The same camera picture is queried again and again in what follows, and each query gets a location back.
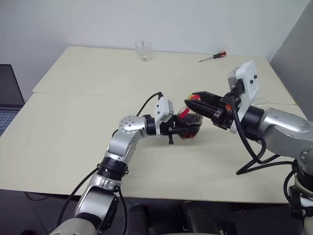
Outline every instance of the dark floor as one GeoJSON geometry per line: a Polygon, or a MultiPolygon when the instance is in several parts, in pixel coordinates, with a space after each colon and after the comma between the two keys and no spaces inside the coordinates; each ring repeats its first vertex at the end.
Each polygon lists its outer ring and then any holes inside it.
{"type": "MultiPolygon", "coordinates": [[[[32,199],[45,196],[28,193],[32,199]]],[[[0,234],[19,235],[23,230],[34,230],[37,235],[49,234],[55,227],[65,199],[49,196],[41,201],[31,201],[23,192],[0,190],[0,234]]],[[[65,218],[73,216],[76,201],[70,202],[65,218]]],[[[178,210],[183,201],[127,198],[128,209],[141,203],[147,206],[151,230],[159,234],[181,232],[178,210]]],[[[303,235],[302,223],[291,217],[288,205],[240,204],[199,202],[211,211],[219,224],[236,224],[239,235],[303,235]]],[[[112,226],[102,234],[120,235],[124,225],[122,204],[118,206],[112,226]]]]}

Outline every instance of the white wall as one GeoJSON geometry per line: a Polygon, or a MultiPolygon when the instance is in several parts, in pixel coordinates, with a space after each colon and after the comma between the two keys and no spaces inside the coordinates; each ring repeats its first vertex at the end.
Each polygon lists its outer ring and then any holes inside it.
{"type": "Polygon", "coordinates": [[[309,0],[0,0],[0,63],[25,99],[69,45],[260,55],[269,60],[309,0]]]}

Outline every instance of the table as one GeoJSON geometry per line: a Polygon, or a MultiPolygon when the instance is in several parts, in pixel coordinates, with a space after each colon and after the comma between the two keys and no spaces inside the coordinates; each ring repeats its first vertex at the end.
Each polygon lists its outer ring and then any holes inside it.
{"type": "Polygon", "coordinates": [[[269,103],[294,104],[265,57],[233,56],[207,60],[206,54],[153,52],[141,62],[134,50],[68,47],[33,92],[147,98],[158,91],[170,99],[209,91],[229,91],[227,75],[244,62],[256,63],[259,98],[269,103]]]}
{"type": "MultiPolygon", "coordinates": [[[[102,160],[119,120],[137,113],[144,101],[140,97],[33,94],[0,138],[0,188],[70,194],[102,160]]],[[[142,114],[152,114],[156,101],[142,114]]],[[[183,100],[173,100],[173,105],[177,112],[183,100]]],[[[271,106],[304,117],[295,105],[271,106]]],[[[168,145],[167,137],[148,137],[138,143],[123,180],[125,196],[287,202],[282,186],[290,166],[236,176],[236,170],[251,158],[237,134],[213,126],[209,119],[203,119],[193,140],[175,136],[174,142],[168,145]]]]}

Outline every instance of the laptop keyboard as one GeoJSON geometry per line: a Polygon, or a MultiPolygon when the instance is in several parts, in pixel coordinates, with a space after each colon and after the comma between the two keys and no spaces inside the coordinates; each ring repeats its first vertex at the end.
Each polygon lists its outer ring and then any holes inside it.
{"type": "Polygon", "coordinates": [[[16,113],[1,113],[0,112],[0,131],[5,130],[15,116],[16,116],[16,113]]]}

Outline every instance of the clear glass cup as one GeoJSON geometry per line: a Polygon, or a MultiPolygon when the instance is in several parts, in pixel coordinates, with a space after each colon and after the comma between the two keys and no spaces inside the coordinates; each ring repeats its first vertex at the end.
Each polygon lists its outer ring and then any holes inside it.
{"type": "Polygon", "coordinates": [[[151,60],[151,42],[138,41],[135,43],[135,48],[138,54],[138,58],[142,62],[148,62],[151,60]]]}

